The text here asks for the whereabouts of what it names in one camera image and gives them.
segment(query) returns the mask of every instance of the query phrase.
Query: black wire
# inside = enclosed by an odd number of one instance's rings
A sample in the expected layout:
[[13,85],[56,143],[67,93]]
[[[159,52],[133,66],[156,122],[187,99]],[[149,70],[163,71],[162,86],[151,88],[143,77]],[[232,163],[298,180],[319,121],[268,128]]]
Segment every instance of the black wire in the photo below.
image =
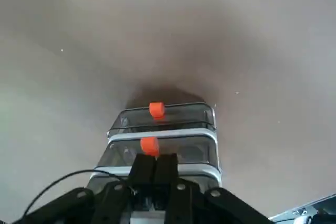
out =
[[56,184],[58,184],[58,183],[60,183],[61,181],[63,181],[63,180],[65,180],[65,179],[67,179],[67,178],[69,178],[69,177],[72,177],[72,176],[74,176],[74,175],[77,175],[77,174],[82,174],[82,173],[97,173],[97,172],[99,172],[99,173],[104,173],[104,174],[106,174],[106,175],[109,175],[110,177],[114,177],[114,178],[116,178],[117,180],[119,180],[120,182],[122,182],[124,185],[125,185],[125,187],[129,187],[128,185],[127,185],[127,183],[126,183],[126,181],[122,178],[122,177],[120,177],[120,176],[118,176],[118,175],[116,175],[116,174],[113,174],[113,173],[109,173],[109,172],[105,172],[104,170],[94,170],[94,169],[85,169],[85,170],[78,170],[78,171],[76,171],[76,172],[72,172],[72,173],[69,173],[69,174],[67,174],[67,175],[64,175],[63,177],[61,177],[61,178],[59,178],[58,180],[55,180],[54,182],[52,182],[49,186],[47,186],[46,188],[44,188],[31,202],[30,202],[30,204],[27,206],[27,208],[26,208],[26,210],[24,211],[24,213],[23,213],[23,215],[22,215],[22,217],[21,217],[21,221],[22,220],[24,220],[24,218],[26,218],[26,216],[27,216],[27,214],[28,214],[28,212],[29,212],[29,210],[31,209],[31,207],[34,205],[34,203],[46,192],[46,191],[48,191],[49,189],[51,189],[54,185],[56,185]]
[[295,220],[295,218],[285,219],[285,220],[278,220],[278,221],[275,221],[274,223],[280,223],[280,222],[289,221],[289,220]]

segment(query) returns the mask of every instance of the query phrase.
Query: stacked containers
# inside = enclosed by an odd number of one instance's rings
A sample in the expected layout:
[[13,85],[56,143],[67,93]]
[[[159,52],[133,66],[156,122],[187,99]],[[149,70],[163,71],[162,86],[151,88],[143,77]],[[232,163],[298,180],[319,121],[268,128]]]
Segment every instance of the stacked containers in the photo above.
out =
[[[206,103],[122,111],[107,133],[108,146],[96,167],[127,177],[145,137],[155,137],[160,154],[176,153],[180,177],[197,182],[201,191],[221,186],[214,110]],[[94,173],[88,187],[99,192],[113,178]]]

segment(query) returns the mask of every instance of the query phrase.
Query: orange knob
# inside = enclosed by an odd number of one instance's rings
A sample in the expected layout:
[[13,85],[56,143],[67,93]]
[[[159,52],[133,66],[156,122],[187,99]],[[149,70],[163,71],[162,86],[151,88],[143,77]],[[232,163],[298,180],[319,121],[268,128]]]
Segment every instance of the orange knob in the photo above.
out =
[[149,104],[149,112],[155,120],[163,119],[164,117],[164,104],[163,102],[151,102]]
[[142,137],[140,140],[142,151],[151,156],[159,155],[159,142],[155,136]]

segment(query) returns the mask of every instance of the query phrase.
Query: beige surface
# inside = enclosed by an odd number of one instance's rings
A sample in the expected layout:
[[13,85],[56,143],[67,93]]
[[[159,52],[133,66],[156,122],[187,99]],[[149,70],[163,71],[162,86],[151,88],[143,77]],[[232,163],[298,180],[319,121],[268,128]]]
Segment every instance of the beige surface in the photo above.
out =
[[335,17],[336,0],[0,0],[0,219],[93,167],[148,87],[216,106],[225,186],[264,214],[334,193]]

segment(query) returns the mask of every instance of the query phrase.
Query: clear plastic container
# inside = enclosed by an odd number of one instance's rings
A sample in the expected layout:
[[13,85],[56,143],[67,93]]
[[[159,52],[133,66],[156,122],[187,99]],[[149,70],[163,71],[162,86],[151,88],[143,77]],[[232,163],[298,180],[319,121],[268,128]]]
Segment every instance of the clear plastic container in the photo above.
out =
[[115,134],[146,131],[165,131],[203,127],[216,130],[213,109],[206,103],[186,103],[165,106],[165,116],[154,120],[149,107],[122,111],[108,131],[108,138]]
[[[208,136],[158,137],[160,154],[176,153],[179,164],[211,164],[218,169],[216,143]],[[113,141],[107,146],[98,167],[132,166],[142,153],[140,139]]]

